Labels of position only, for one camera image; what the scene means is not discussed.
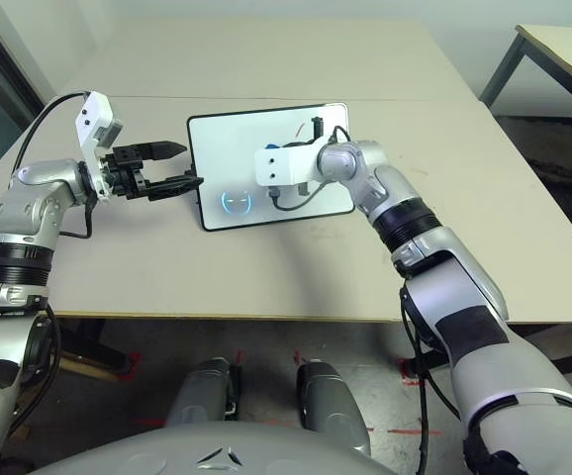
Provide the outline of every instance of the floor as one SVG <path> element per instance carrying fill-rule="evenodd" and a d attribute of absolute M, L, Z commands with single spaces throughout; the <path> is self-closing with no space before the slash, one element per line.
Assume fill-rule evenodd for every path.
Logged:
<path fill-rule="evenodd" d="M 500 124 L 572 218 L 572 125 L 501 118 Z M 397 305 L 392 299 L 390 306 Z M 371 429 L 372 456 L 399 474 L 418 463 L 417 386 L 404 384 L 397 359 L 412 351 L 400 325 L 217 321 L 111 321 L 103 342 L 142 359 L 134 380 L 108 383 L 61 371 L 31 415 L 29 436 L 10 439 L 4 456 L 38 467 L 160 425 L 180 382 L 198 362 L 241 357 L 240 418 L 296 427 L 296 355 L 323 359 L 339 371 Z M 551 358 L 572 354 L 572 326 L 530 340 Z M 445 370 L 434 372 L 450 395 Z M 572 374 L 568 376 L 572 383 Z M 462 430 L 429 389 L 428 473 L 467 473 Z M 3 473 L 22 473 L 7 469 Z"/>

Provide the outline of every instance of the white tablet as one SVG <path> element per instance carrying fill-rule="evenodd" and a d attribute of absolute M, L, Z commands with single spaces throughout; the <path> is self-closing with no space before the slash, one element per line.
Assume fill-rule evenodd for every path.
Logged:
<path fill-rule="evenodd" d="M 217 231 L 351 212 L 354 206 L 349 193 L 339 183 L 324 186 L 294 211 L 276 209 L 268 188 L 256 183 L 255 153 L 312 140 L 316 118 L 323 121 L 324 135 L 331 134 L 335 126 L 347 130 L 344 104 L 190 117 L 187 132 L 192 159 L 196 174 L 205 180 L 198 190 L 203 228 Z M 319 182 L 311 181 L 304 186 L 280 187 L 280 207 L 297 207 L 318 186 Z"/>

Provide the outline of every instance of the black wire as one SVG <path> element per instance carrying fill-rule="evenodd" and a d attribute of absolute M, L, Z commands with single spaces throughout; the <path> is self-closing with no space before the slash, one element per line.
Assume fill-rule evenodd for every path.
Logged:
<path fill-rule="evenodd" d="M 50 111 L 52 111 L 55 107 L 57 107 L 62 102 L 67 101 L 68 99 L 72 99 L 73 97 L 85 96 L 86 94 L 89 94 L 89 91 L 73 92 L 70 94 L 66 94 L 65 96 L 60 96 L 57 99 L 55 99 L 54 101 L 48 103 L 48 105 L 36 117 L 33 124 L 31 125 L 31 128 L 27 132 L 27 135 L 25 136 L 25 139 L 23 140 L 22 145 L 20 145 L 20 150 L 18 150 L 18 156 L 16 156 L 16 161 L 14 162 L 13 169 L 11 170 L 11 174 L 14 174 L 15 171 L 18 168 L 20 168 L 20 165 L 22 164 L 22 159 L 25 156 L 25 152 L 27 151 L 27 148 L 29 147 L 29 143 L 31 142 L 31 139 L 33 138 L 34 133 L 38 130 L 38 127 L 40 126 L 42 121 L 47 117 L 47 115 L 50 113 Z"/>
<path fill-rule="evenodd" d="M 439 397 L 439 399 L 442 401 L 442 403 L 451 411 L 451 413 L 458 420 L 460 420 L 460 413 L 457 411 L 457 408 L 453 405 L 453 403 L 451 403 L 448 400 L 448 398 L 446 396 L 444 396 L 444 393 L 442 393 L 439 386 L 437 384 L 435 384 L 435 381 L 433 381 L 433 377 L 431 376 L 431 372 L 428 369 L 425 371 L 425 377 L 427 378 L 427 380 L 431 384 L 431 388 L 433 389 L 435 394 Z"/>
<path fill-rule="evenodd" d="M 401 313 L 403 315 L 403 325 L 405 326 L 405 333 L 407 334 L 407 337 L 408 337 L 410 343 L 412 344 L 412 347 L 416 347 L 417 342 L 416 342 L 416 339 L 412 336 L 412 332 L 410 330 L 409 323 L 407 321 L 407 312 L 405 310 L 405 306 L 403 305 L 402 301 L 401 301 Z M 440 389 L 440 387 L 435 383 L 433 376 L 431 376 L 431 372 L 429 371 L 429 369 L 427 368 L 427 365 L 425 364 L 425 356 L 423 355 L 422 350 L 420 351 L 420 355 L 416 355 L 417 365 L 418 365 L 419 357 L 421 359 L 421 364 L 422 364 L 422 368 L 424 371 L 424 376 L 427 379 L 427 381 L 429 381 L 429 383 L 431 384 L 433 391 L 439 397 L 439 399 L 442 401 L 442 403 L 459 420 L 460 419 L 460 413 L 457 411 L 457 408 L 455 407 L 455 405 L 453 403 L 451 403 L 451 401 L 446 396 L 444 396 L 444 393 L 442 393 L 442 390 Z"/>
<path fill-rule="evenodd" d="M 427 389 L 425 387 L 424 358 L 423 351 L 421 350 L 421 340 L 418 335 L 418 330 L 416 330 L 415 335 L 412 335 L 412 331 L 409 328 L 403 297 L 401 297 L 401 315 L 403 317 L 403 325 L 405 327 L 405 332 L 407 333 L 407 338 L 414 348 L 414 356 L 417 366 L 416 369 L 418 373 L 418 386 L 421 398 L 421 444 L 419 447 L 421 458 L 418 464 L 418 470 L 416 470 L 416 475 L 423 475 L 427 469 L 427 457 L 429 455 L 429 414 L 427 412 Z"/>
<path fill-rule="evenodd" d="M 317 196 L 317 194 L 322 191 L 324 189 L 324 187 L 326 185 L 328 185 L 329 183 L 332 183 L 331 181 L 324 181 L 322 182 L 315 191 L 313 191 L 311 193 L 311 195 L 306 198 L 306 200 L 302 201 L 299 205 L 296 206 L 290 206 L 290 207 L 285 207 L 285 206 L 279 206 L 277 204 L 277 199 L 279 198 L 278 196 L 271 196 L 271 200 L 273 201 L 273 206 L 275 208 L 277 208 L 279 211 L 295 211 L 295 210 L 299 210 L 300 208 L 306 206 L 308 203 L 311 202 L 311 200 L 313 198 L 315 198 L 315 196 Z"/>
<path fill-rule="evenodd" d="M 68 238 L 78 238 L 78 239 L 88 239 L 92 236 L 92 210 L 97 206 L 97 194 L 91 193 L 88 195 L 88 201 L 86 201 L 86 208 L 84 210 L 84 221 L 86 223 L 86 234 L 80 235 L 78 233 L 72 233 L 70 231 L 60 231 L 60 236 L 66 236 Z"/>
<path fill-rule="evenodd" d="M 429 415 L 427 412 L 427 387 L 425 383 L 425 361 L 423 359 L 423 350 L 421 349 L 421 340 L 416 330 L 414 336 L 416 346 L 414 353 L 418 364 L 418 388 L 421 396 L 421 444 L 419 451 L 421 453 L 420 462 L 416 475 L 423 475 L 427 470 L 427 456 L 429 455 Z"/>
<path fill-rule="evenodd" d="M 29 414 L 38 406 L 42 398 L 48 391 L 48 388 L 52 384 L 57 375 L 57 370 L 59 369 L 59 360 L 61 358 L 61 332 L 59 330 L 59 322 L 57 321 L 57 317 L 52 311 L 50 305 L 47 305 L 47 315 L 48 319 L 50 320 L 50 324 L 52 325 L 52 332 L 53 332 L 53 358 L 52 358 L 52 365 L 50 366 L 50 370 L 48 371 L 48 375 L 45 378 L 44 382 L 42 383 L 42 388 L 38 391 L 35 398 L 29 403 L 29 405 L 22 411 L 11 423 L 9 427 L 9 436 L 13 432 L 15 432 L 25 421 L 25 419 L 29 416 Z"/>
<path fill-rule="evenodd" d="M 345 136 L 347 141 L 348 142 L 351 141 L 351 138 L 349 137 L 349 134 L 347 133 L 346 129 L 344 129 L 342 126 L 334 126 L 331 140 L 333 140 L 335 143 L 336 143 L 336 131 L 341 131 L 341 133 Z"/>

